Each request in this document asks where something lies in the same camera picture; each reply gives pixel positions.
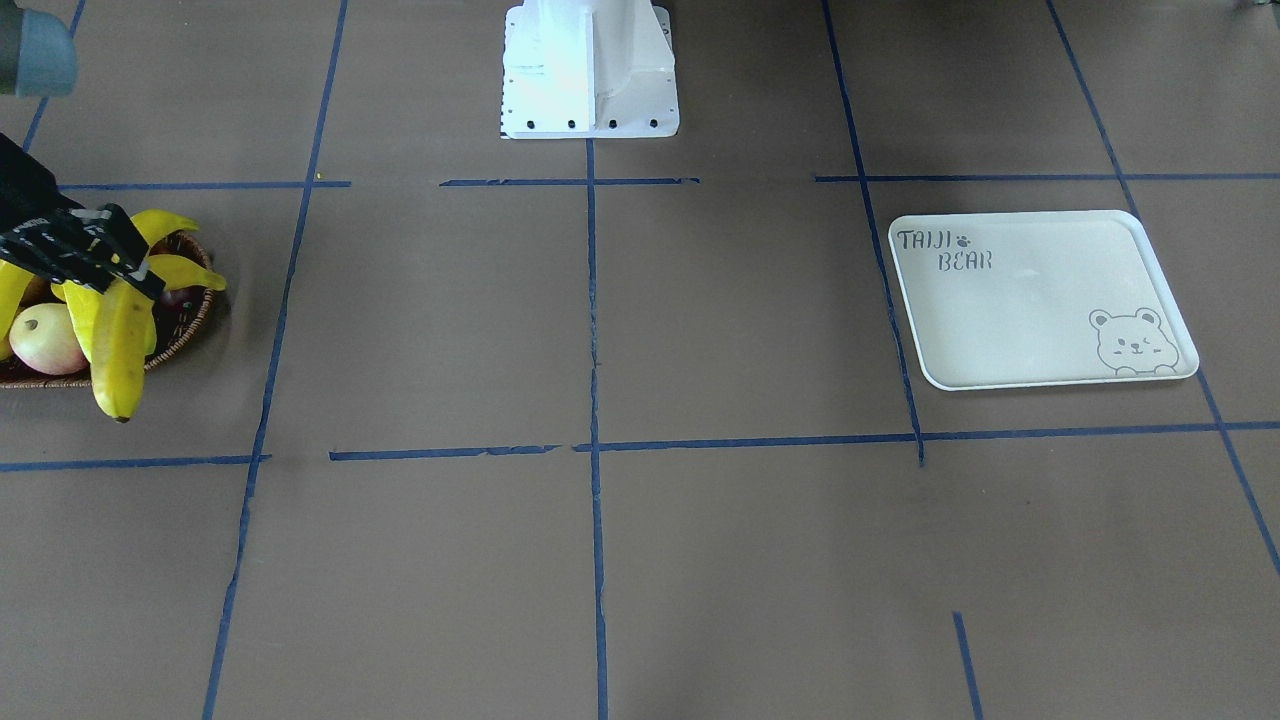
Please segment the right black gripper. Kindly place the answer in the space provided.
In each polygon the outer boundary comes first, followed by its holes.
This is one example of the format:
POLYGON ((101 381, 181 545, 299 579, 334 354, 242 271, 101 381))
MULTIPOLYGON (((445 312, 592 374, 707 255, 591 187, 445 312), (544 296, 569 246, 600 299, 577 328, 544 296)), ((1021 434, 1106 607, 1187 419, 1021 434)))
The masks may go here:
POLYGON ((61 195, 46 167, 1 137, 3 260, 100 293, 123 281, 146 299, 160 300, 165 281, 150 269, 150 246, 124 209, 79 208, 61 195))

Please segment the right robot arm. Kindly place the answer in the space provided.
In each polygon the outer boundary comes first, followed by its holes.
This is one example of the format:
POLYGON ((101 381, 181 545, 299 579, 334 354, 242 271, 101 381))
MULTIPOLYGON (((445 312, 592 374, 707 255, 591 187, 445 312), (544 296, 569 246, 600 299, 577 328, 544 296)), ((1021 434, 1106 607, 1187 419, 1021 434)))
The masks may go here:
MULTIPOLYGON (((70 31, 56 17, 3 3, 3 94, 60 97, 78 78, 70 31)), ((100 293, 114 281, 160 299, 164 281, 148 269, 148 245, 115 204, 86 209, 69 200, 55 176, 9 137, 1 138, 3 260, 52 283, 100 293)))

